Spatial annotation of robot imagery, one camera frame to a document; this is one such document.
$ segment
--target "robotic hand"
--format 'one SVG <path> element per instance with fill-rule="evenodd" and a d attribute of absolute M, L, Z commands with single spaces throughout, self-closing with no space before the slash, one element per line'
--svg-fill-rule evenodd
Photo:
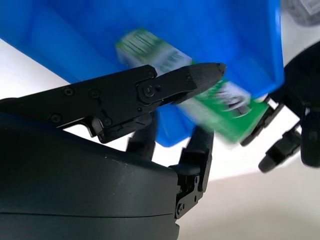
<path fill-rule="evenodd" d="M 286 161 L 301 149 L 302 162 L 309 167 L 320 167 L 320 42 L 296 56 L 284 68 L 285 83 L 267 97 L 279 103 L 271 106 L 256 128 L 241 144 L 248 145 L 287 106 L 300 121 L 278 140 L 260 162 L 266 173 Z"/>
<path fill-rule="evenodd" d="M 179 164 L 151 161 L 155 110 L 214 86 L 224 64 L 157 77 L 149 65 L 0 101 L 0 239 L 176 240 L 206 191 L 213 133 L 196 127 Z M 126 152 L 62 131 L 87 127 L 105 144 L 135 132 Z"/>

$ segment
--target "blue container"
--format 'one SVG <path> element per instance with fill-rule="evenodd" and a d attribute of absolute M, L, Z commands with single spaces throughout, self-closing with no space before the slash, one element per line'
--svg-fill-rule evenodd
<path fill-rule="evenodd" d="M 115 44 L 141 27 L 197 63 L 227 64 L 226 77 L 254 97 L 284 81 L 279 0 L 5 0 L 1 5 L 0 37 L 70 83 L 125 70 Z M 169 147 L 190 136 L 194 124 L 177 107 L 163 106 L 159 113 L 158 143 Z"/>

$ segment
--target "white floor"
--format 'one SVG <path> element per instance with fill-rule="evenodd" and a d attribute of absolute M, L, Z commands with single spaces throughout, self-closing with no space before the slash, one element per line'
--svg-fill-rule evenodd
<path fill-rule="evenodd" d="M 320 174 L 296 161 L 208 184 L 177 221 L 179 240 L 319 240 Z"/>
<path fill-rule="evenodd" d="M 304 48 L 320 40 L 320 26 L 313 28 L 298 26 L 285 12 L 281 24 L 285 64 Z M 0 40 L 0 99 L 21 97 L 67 84 L 45 67 Z M 227 146 L 216 138 L 209 179 L 216 180 L 258 171 L 258 163 L 265 156 L 266 150 L 286 131 L 284 126 L 294 125 L 297 121 L 298 118 L 293 113 L 284 109 L 268 129 L 245 148 L 239 145 Z M 69 132 L 98 142 L 96 138 L 90 138 L 84 127 L 76 126 Z M 125 136 L 109 143 L 108 146 L 125 150 L 127 140 L 128 136 Z M 181 149 L 187 142 L 188 140 L 185 140 L 171 148 L 157 144 L 153 161 L 164 166 L 176 164 Z"/>

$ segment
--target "black screw head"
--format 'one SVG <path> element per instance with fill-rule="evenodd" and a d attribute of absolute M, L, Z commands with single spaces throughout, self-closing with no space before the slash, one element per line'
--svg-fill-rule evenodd
<path fill-rule="evenodd" d="M 147 75 L 148 75 L 148 78 L 150 78 L 150 79 L 153 79 L 155 77 L 154 72 L 151 70 L 148 71 Z"/>
<path fill-rule="evenodd" d="M 50 121 L 53 122 L 54 124 L 60 123 L 62 120 L 62 117 L 58 113 L 54 113 L 50 116 Z"/>
<path fill-rule="evenodd" d="M 93 99 L 97 99 L 100 97 L 100 92 L 98 89 L 93 88 L 89 90 L 89 96 Z"/>
<path fill-rule="evenodd" d="M 155 89 L 153 86 L 149 85 L 149 86 L 145 86 L 143 88 L 143 93 L 146 97 L 151 98 L 155 95 Z"/>
<path fill-rule="evenodd" d="M 106 117 L 104 120 L 103 120 L 103 125 L 105 127 L 109 127 L 110 125 L 112 124 L 112 121 L 109 117 Z"/>
<path fill-rule="evenodd" d="M 154 88 L 155 88 L 155 90 L 157 92 L 161 92 L 161 86 L 160 85 L 156 85 Z"/>
<path fill-rule="evenodd" d="M 190 75 L 188 75 L 188 76 L 186 76 L 186 80 L 187 80 L 188 82 L 192 82 L 192 77 L 191 77 Z"/>
<path fill-rule="evenodd" d="M 67 96 L 72 96 L 74 94 L 74 90 L 69 86 L 63 88 L 62 91 L 63 91 L 64 95 L 67 95 Z"/>

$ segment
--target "white wall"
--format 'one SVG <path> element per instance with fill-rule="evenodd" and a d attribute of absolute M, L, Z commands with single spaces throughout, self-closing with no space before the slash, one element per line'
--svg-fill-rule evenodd
<path fill-rule="evenodd" d="M 319 240 L 320 170 L 298 160 L 268 174 L 211 181 L 177 223 L 179 240 Z"/>
<path fill-rule="evenodd" d="M 68 84 L 0 39 L 0 99 L 18 98 Z"/>

